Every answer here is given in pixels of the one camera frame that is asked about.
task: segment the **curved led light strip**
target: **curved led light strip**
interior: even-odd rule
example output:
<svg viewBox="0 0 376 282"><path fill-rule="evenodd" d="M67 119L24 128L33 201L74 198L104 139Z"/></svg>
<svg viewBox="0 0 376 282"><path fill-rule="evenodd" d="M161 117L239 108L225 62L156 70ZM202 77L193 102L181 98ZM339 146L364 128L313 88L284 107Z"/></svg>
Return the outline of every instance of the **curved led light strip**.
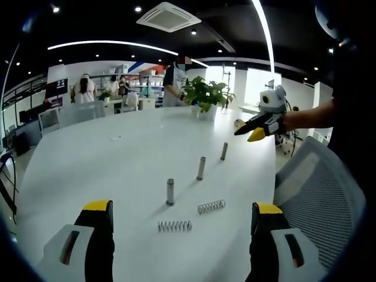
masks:
<svg viewBox="0 0 376 282"><path fill-rule="evenodd" d="M126 41L112 41L112 40L89 40L89 41L70 42L70 43L64 43L64 44L59 44L59 45L48 47L47 50L53 50L53 49L56 49L56 48L66 47L66 46L72 46L72 45L92 44L92 43L109 43L109 44L132 45L132 46L137 46L137 47L154 49L154 50L165 52L165 53L169 53L169 54L172 54L172 55L175 55L175 56L178 55L178 53L176 53L176 52L172 52L170 50L166 50L166 49L162 49L162 48L158 48L158 47L154 47L154 46L150 46L150 45L145 45L145 44L140 44L140 43L133 43L133 42L126 42ZM204 63L201 63L200 61L197 61L195 59L192 59L192 62L198 63L199 65L202 65L202 66L204 66L206 68L209 67L208 65L206 65Z"/></svg>
<svg viewBox="0 0 376 282"><path fill-rule="evenodd" d="M266 45L268 47L269 52L269 60L270 60L270 71L274 73L274 55L273 55L273 47L271 45L271 37L270 37L270 31L268 27L268 23L266 21L265 13L263 10L263 7L261 6L260 0L252 0L252 3L256 9L258 17L260 18L261 25L263 26L265 39L266 39Z"/></svg>

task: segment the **ceiling air conditioner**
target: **ceiling air conditioner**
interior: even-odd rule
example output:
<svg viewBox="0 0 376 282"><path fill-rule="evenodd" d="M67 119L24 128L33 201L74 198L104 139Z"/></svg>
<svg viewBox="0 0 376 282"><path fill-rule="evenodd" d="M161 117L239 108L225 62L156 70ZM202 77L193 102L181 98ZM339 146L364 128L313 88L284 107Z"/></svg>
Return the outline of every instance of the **ceiling air conditioner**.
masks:
<svg viewBox="0 0 376 282"><path fill-rule="evenodd" d="M136 23L166 32L174 32L200 22L199 18L187 11L168 2L162 2L146 12Z"/></svg>

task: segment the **white chair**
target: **white chair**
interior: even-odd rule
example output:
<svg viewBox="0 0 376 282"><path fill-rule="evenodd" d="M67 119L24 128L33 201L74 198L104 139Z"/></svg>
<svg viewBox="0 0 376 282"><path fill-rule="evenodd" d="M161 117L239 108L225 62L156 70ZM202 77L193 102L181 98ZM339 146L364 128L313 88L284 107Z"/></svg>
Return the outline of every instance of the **white chair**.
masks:
<svg viewBox="0 0 376 282"><path fill-rule="evenodd" d="M42 136L61 128L58 108L48 109L40 113L38 119Z"/></svg>
<svg viewBox="0 0 376 282"><path fill-rule="evenodd" d="M299 228L315 244L328 271L351 238L365 197L337 155L307 137L276 174L274 204L292 228Z"/></svg>
<svg viewBox="0 0 376 282"><path fill-rule="evenodd" d="M61 128L91 119L103 118L105 116L103 101L65 106L60 109Z"/></svg>

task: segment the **black sleeve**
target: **black sleeve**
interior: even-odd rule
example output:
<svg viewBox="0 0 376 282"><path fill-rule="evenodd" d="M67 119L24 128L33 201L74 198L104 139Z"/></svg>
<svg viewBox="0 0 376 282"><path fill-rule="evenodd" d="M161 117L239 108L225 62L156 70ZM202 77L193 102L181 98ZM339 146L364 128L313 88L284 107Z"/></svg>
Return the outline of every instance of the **black sleeve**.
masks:
<svg viewBox="0 0 376 282"><path fill-rule="evenodd" d="M163 86L174 85L174 66L169 66L164 76Z"/></svg>

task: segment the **metal spring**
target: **metal spring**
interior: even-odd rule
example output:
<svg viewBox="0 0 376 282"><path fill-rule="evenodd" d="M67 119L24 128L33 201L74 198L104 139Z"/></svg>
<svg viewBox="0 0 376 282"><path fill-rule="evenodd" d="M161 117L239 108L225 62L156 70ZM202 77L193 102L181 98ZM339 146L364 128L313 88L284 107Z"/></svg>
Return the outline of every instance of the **metal spring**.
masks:
<svg viewBox="0 0 376 282"><path fill-rule="evenodd" d="M201 204L197 207L197 210L199 211L199 214L203 214L212 212L213 210L222 209L225 206L226 203L224 200L218 200L207 204Z"/></svg>
<svg viewBox="0 0 376 282"><path fill-rule="evenodd" d="M158 231L190 231L192 223L190 221L159 221Z"/></svg>

